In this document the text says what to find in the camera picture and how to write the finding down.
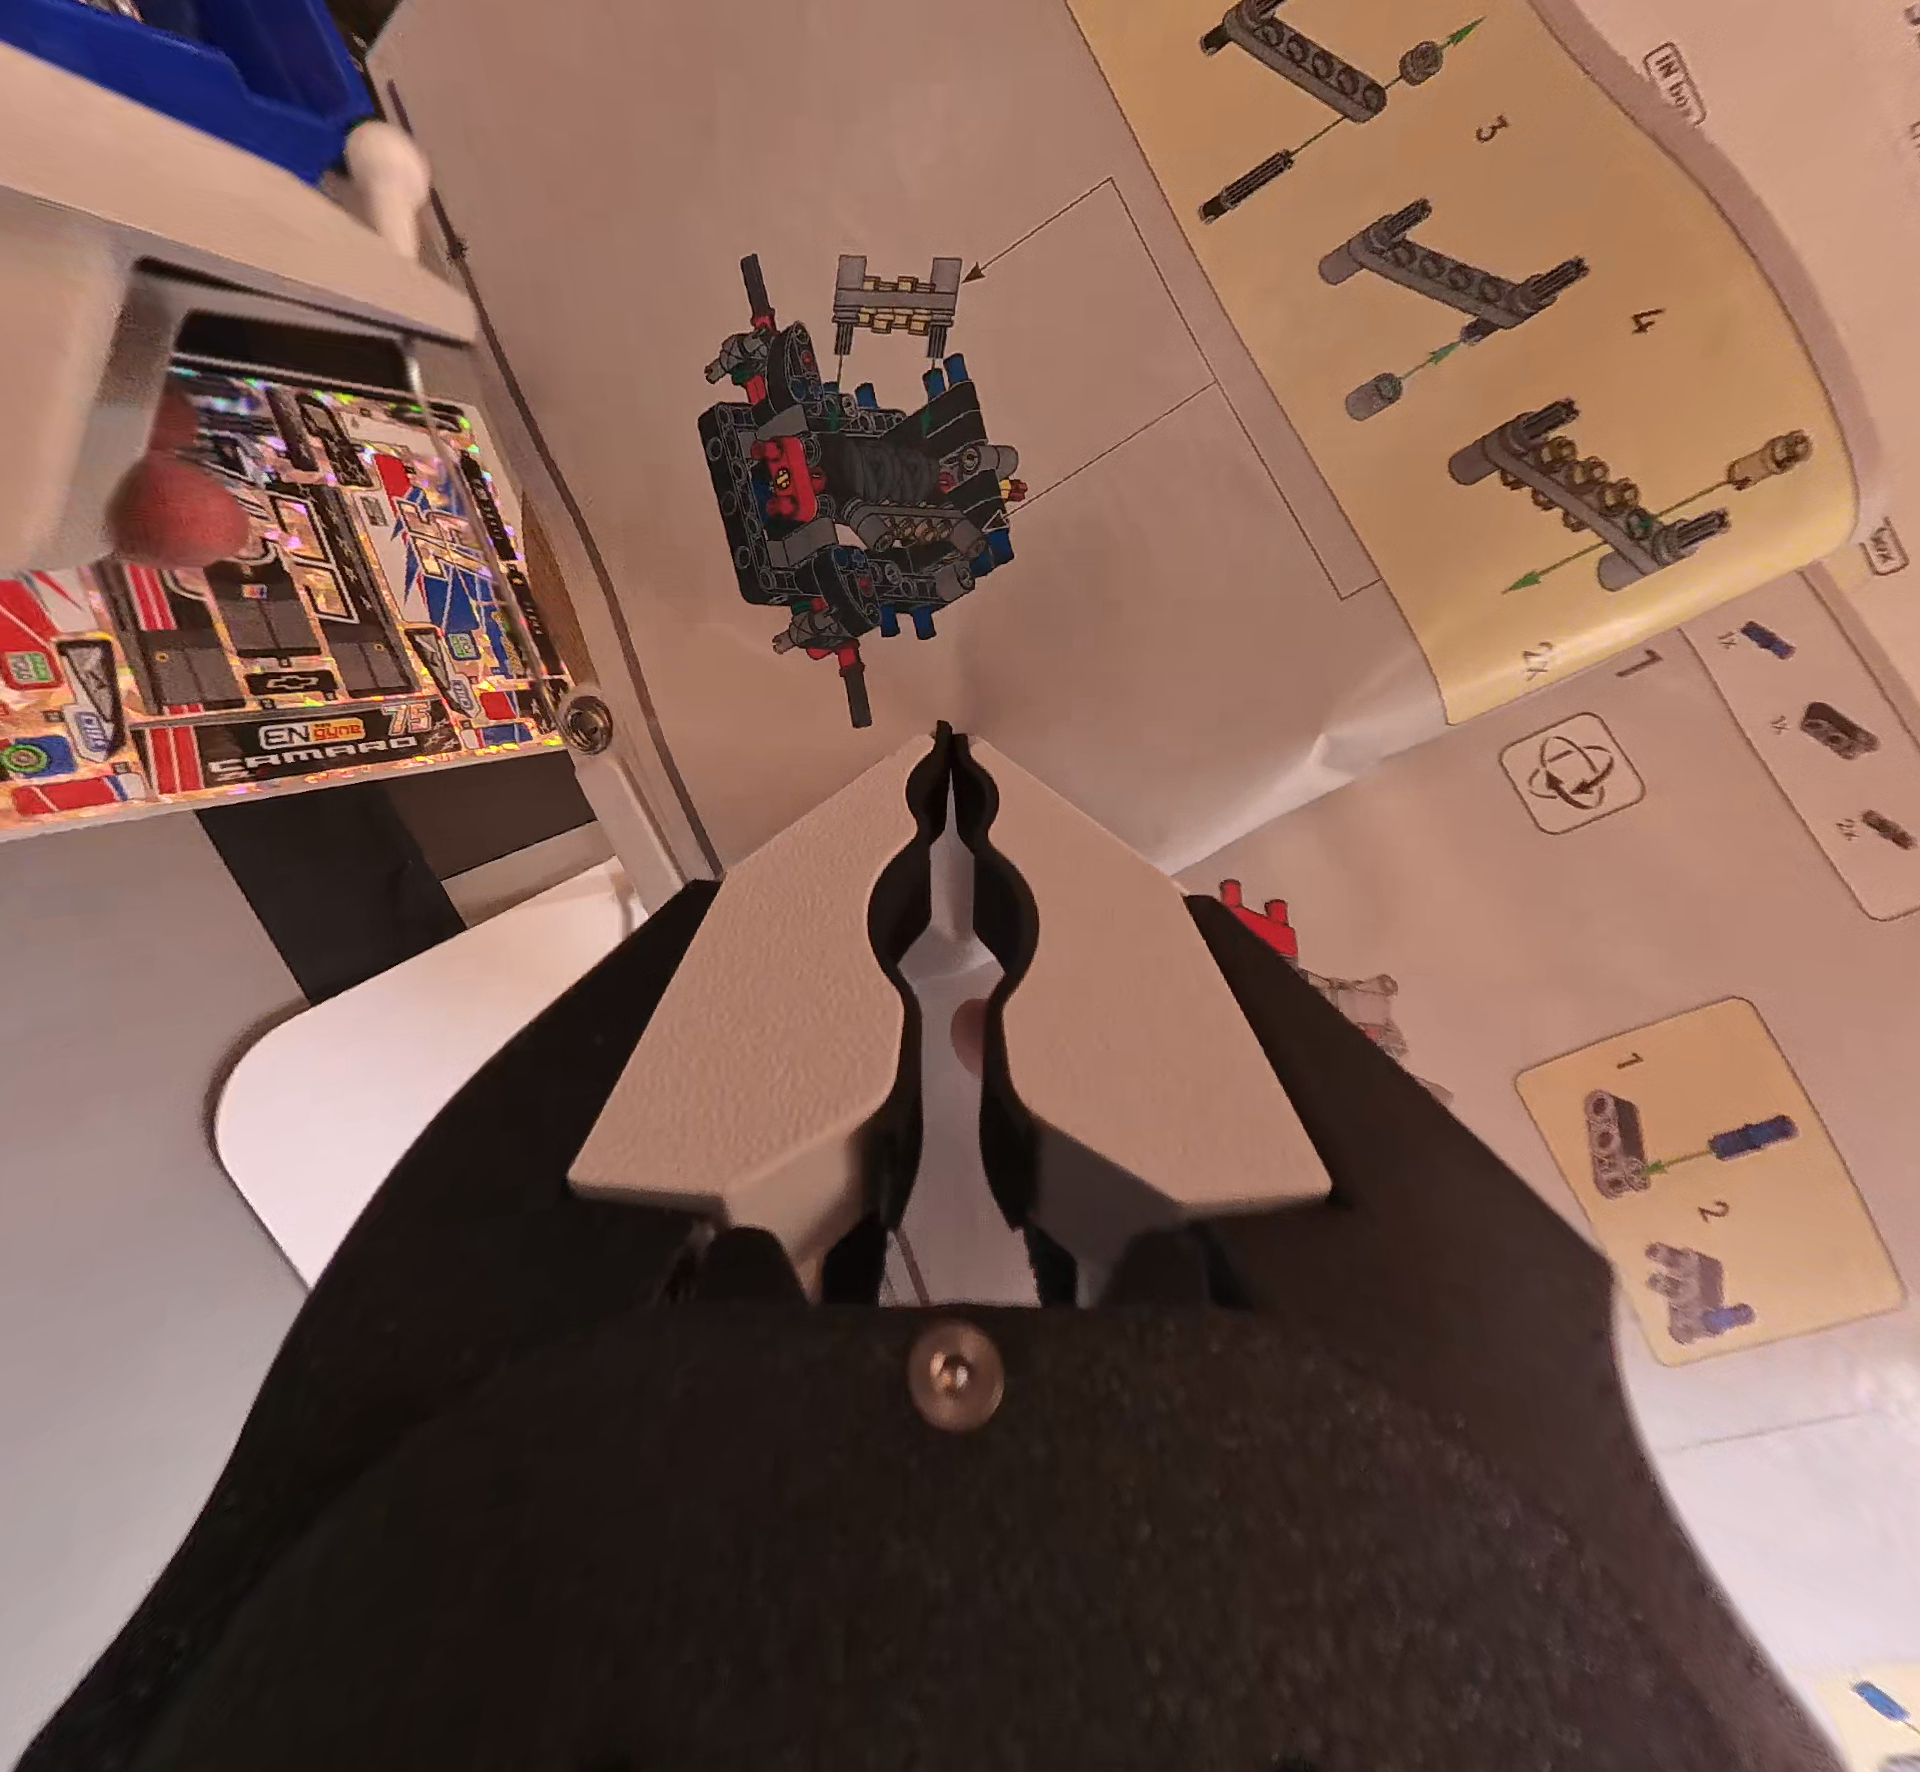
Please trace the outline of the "white task instruction sheet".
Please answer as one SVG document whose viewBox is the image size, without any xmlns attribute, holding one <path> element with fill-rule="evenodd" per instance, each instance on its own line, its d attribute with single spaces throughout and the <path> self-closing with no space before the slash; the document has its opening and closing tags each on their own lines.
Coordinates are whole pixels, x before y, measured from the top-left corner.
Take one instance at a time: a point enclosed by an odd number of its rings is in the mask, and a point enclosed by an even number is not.
<svg viewBox="0 0 1920 1772">
<path fill-rule="evenodd" d="M 1918 0 L 1573 0 L 1739 170 L 1815 281 L 1881 450 L 1836 581 L 1915 592 Z"/>
</svg>

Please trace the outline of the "person's left hand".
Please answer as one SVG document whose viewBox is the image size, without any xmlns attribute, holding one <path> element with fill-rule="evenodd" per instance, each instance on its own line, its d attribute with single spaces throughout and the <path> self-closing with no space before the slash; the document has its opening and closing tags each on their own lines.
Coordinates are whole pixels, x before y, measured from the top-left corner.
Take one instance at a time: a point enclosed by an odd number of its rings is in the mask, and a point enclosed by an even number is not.
<svg viewBox="0 0 1920 1772">
<path fill-rule="evenodd" d="M 227 484 L 200 462 L 197 438 L 193 404 L 174 383 L 164 385 L 146 446 L 107 508 L 116 560 L 201 570 L 244 556 L 249 518 Z"/>
</svg>

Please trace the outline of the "lego instruction booklet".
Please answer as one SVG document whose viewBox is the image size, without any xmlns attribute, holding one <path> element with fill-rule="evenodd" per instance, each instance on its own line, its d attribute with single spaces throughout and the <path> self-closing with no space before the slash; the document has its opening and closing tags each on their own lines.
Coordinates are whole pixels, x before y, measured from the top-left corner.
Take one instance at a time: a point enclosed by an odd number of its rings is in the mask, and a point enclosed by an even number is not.
<svg viewBox="0 0 1920 1772">
<path fill-rule="evenodd" d="M 401 0 L 597 673 L 734 868 L 949 721 L 1539 1213 L 1708 1607 L 1915 1767 L 1915 665 L 1860 378 L 1573 0 Z"/>
</svg>

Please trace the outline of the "holographic sticker sheet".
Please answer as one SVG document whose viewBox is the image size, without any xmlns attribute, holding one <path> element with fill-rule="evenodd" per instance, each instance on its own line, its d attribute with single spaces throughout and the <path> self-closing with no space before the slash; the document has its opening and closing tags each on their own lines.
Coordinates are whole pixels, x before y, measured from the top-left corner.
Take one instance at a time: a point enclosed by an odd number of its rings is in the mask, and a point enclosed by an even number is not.
<svg viewBox="0 0 1920 1772">
<path fill-rule="evenodd" d="M 167 383 L 249 523 L 204 568 L 2 581 L 2 838 L 564 747 L 572 688 L 476 406 L 394 344 L 193 313 Z"/>
</svg>

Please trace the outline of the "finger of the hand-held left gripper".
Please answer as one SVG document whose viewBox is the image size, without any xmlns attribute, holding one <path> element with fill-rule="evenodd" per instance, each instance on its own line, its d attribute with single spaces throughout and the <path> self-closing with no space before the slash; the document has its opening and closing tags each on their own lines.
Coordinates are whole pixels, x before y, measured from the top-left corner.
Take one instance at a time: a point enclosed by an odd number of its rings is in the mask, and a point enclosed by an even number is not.
<svg viewBox="0 0 1920 1772">
<path fill-rule="evenodd" d="M 283 168 L 17 47 L 2 47 L 2 183 L 136 260 L 344 319 L 467 346 L 467 294 Z"/>
</svg>

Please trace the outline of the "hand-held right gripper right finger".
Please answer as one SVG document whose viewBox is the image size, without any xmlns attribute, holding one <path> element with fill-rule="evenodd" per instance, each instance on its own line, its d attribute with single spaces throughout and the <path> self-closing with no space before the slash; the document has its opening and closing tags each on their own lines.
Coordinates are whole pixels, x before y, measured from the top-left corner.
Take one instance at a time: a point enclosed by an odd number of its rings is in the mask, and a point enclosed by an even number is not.
<svg viewBox="0 0 1920 1772">
<path fill-rule="evenodd" d="M 1040 1299 L 1142 1236 L 1319 1205 L 1331 1176 L 1188 896 L 979 737 L 949 745 L 979 1021 L 977 1151 Z"/>
</svg>

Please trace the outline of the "white book stand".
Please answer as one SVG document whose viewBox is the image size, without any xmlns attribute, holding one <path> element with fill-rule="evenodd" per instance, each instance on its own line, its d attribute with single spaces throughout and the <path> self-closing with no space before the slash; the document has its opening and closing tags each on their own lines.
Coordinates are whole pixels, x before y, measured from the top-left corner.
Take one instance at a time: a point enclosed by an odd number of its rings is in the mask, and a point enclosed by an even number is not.
<svg viewBox="0 0 1920 1772">
<path fill-rule="evenodd" d="M 333 779 L 205 808 L 200 826 L 300 994 L 238 1038 L 205 1146 L 301 1294 L 436 1116 L 680 888 L 641 781 L 632 643 L 600 673 L 580 626 L 564 752 Z"/>
</svg>

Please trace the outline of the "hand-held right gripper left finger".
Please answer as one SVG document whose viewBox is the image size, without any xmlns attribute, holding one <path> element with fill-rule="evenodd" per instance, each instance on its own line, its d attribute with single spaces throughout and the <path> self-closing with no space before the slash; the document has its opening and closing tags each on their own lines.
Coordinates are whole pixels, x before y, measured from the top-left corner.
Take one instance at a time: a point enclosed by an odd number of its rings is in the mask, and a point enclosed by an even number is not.
<svg viewBox="0 0 1920 1772">
<path fill-rule="evenodd" d="M 878 1296 L 915 1183 L 921 1012 L 952 735 L 923 731 L 707 886 L 568 1167 L 574 1196 L 754 1229 L 822 1296 Z"/>
</svg>

